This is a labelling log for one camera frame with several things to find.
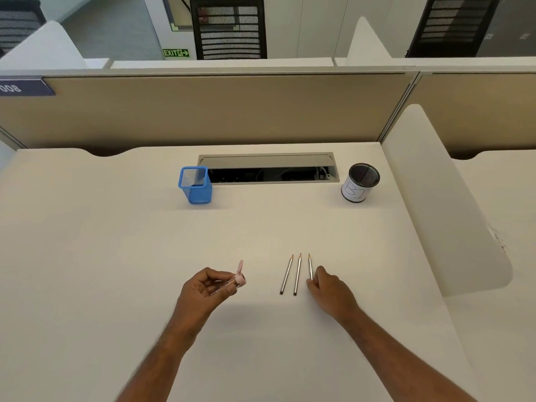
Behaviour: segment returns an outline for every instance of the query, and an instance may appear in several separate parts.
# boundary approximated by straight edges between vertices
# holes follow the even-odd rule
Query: clear plastic tube
[[[240,288],[241,286],[245,285],[245,276],[242,274],[242,266],[244,265],[244,260],[241,259],[238,263],[238,270],[236,271],[236,275],[233,276],[231,279],[225,281],[221,285],[219,285],[214,292],[212,292],[210,295],[212,296],[215,294],[218,290],[225,288],[225,286],[228,286],[230,284],[235,284],[237,288]]]

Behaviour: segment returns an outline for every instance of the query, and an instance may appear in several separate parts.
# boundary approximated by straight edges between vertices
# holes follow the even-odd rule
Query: person's right arm
[[[352,291],[324,267],[307,286],[320,308],[352,337],[394,402],[475,399],[392,338],[358,306]]]

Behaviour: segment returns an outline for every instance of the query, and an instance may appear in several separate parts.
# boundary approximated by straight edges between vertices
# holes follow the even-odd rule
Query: green exit sign
[[[166,58],[189,58],[188,49],[162,49]]]

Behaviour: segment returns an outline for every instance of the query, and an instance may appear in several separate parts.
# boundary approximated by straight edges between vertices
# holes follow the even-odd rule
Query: pencil
[[[285,279],[283,280],[283,286],[281,286],[281,291],[279,292],[280,295],[283,295],[283,291],[285,290],[285,285],[287,284],[288,273],[291,271],[291,265],[292,265],[293,259],[294,259],[294,254],[292,254],[291,260],[288,262],[287,273],[285,274]]]
[[[312,280],[312,265],[311,265],[311,254],[309,254],[309,276]]]
[[[298,279],[300,278],[301,252],[298,258],[298,270],[296,271],[296,283],[294,284],[294,296],[298,293]]]

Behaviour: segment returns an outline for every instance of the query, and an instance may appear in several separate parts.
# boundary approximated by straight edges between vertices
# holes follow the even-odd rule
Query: blue mesh basket
[[[212,183],[206,166],[185,166],[181,169],[178,187],[182,189],[188,201],[194,205],[210,203]]]

